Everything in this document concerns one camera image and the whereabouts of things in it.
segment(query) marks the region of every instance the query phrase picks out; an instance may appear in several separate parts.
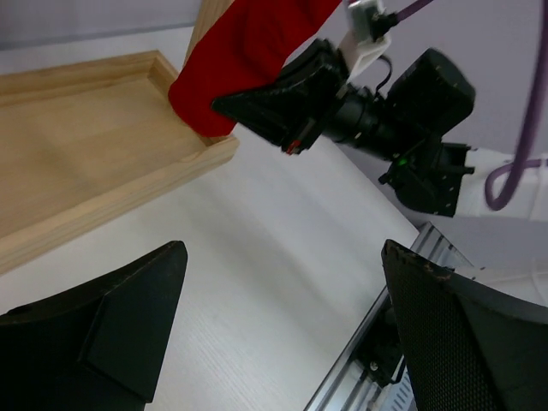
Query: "red fabric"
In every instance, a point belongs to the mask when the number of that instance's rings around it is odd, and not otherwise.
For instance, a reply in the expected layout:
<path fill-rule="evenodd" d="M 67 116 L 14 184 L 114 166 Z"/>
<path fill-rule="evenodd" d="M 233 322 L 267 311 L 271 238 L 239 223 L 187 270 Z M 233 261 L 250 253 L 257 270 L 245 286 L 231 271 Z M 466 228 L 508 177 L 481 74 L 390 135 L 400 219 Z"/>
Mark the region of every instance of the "red fabric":
<path fill-rule="evenodd" d="M 341 0 L 235 0 L 196 45 L 169 98 L 205 137 L 235 123 L 211 110 L 214 98 L 272 83 L 286 59 L 311 38 Z"/>

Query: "white bracket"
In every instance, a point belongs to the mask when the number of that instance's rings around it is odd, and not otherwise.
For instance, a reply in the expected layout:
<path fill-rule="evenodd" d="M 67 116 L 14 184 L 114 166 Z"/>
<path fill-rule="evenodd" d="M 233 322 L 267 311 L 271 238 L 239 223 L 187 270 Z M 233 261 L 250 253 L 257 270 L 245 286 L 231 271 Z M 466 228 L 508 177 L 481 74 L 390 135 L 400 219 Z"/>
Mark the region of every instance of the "white bracket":
<path fill-rule="evenodd" d="M 373 41 L 371 36 L 363 33 L 363 30 L 367 30 L 369 27 L 363 19 L 362 12 L 371 7 L 377 9 L 379 13 L 384 12 L 384 5 L 381 0 L 360 0 L 348 4 L 348 15 L 352 29 L 348 31 L 339 45 L 339 50 L 344 56 L 350 73 L 348 80 L 354 79 L 381 57 L 391 43 L 388 33 L 377 41 Z"/>

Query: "wooden post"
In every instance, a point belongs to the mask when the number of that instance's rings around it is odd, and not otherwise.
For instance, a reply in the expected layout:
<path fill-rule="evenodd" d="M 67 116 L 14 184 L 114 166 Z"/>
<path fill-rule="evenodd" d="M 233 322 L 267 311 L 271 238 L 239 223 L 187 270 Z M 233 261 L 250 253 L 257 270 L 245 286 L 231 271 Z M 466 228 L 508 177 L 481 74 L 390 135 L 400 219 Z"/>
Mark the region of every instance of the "wooden post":
<path fill-rule="evenodd" d="M 185 63 L 194 50 L 194 47 L 204 37 L 204 34 L 215 24 L 215 21 L 223 15 L 227 8 L 234 2 L 234 0 L 202 0 L 200 11 L 198 13 L 198 19 L 194 25 L 194 31 L 192 32 L 192 38 L 188 45 L 187 55 L 185 56 Z"/>

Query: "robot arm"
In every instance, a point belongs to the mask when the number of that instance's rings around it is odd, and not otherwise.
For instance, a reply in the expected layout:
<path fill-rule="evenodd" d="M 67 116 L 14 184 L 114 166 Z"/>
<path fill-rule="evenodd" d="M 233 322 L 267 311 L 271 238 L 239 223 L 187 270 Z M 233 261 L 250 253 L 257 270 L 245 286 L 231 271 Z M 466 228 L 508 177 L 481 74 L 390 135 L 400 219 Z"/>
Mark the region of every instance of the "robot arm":
<path fill-rule="evenodd" d="M 383 13 L 379 0 L 349 2 L 352 30 L 338 48 L 316 40 L 273 83 L 215 98 L 211 107 L 288 154 L 322 134 L 390 162 L 379 181 L 414 211 L 548 221 L 545 159 L 530 160 L 516 196 L 493 211 L 485 187 L 500 191 L 512 156 L 443 142 L 475 100 L 474 87 L 443 53 L 427 50 L 385 97 L 348 82 L 384 57 L 397 19 Z"/>
<path fill-rule="evenodd" d="M 310 148 L 322 134 L 390 162 L 379 180 L 393 187 L 407 208 L 447 217 L 501 210 L 521 171 L 535 166 L 525 171 L 518 198 L 496 215 L 548 219 L 542 213 L 545 161 L 527 161 L 548 84 L 543 82 L 548 79 L 548 24 L 515 166 L 508 166 L 509 156 L 443 142 L 472 112 L 475 90 L 440 51 L 426 51 L 386 96 L 379 87 L 372 92 L 349 83 L 377 59 L 387 61 L 383 53 L 390 28 L 432 0 L 415 0 L 391 15 L 380 0 L 345 1 L 351 30 L 340 46 L 316 40 L 282 69 L 340 0 L 280 0 L 275 6 L 236 0 L 197 44 L 172 85 L 174 110 L 204 136 L 229 134 L 240 122 L 288 154 Z M 222 78 L 215 73 L 220 66 Z M 503 166 L 511 169 L 507 182 Z M 503 194 L 493 199 L 492 188 L 500 181 Z"/>

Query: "white wall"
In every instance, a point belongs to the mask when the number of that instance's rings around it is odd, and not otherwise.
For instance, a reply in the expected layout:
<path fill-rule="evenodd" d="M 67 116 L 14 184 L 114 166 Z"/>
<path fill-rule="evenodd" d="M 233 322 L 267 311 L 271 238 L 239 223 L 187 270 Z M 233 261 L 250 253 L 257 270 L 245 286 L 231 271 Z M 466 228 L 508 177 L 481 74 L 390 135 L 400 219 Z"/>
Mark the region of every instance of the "white wall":
<path fill-rule="evenodd" d="M 200 0 L 0 0 L 0 48 L 48 39 L 189 25 Z"/>

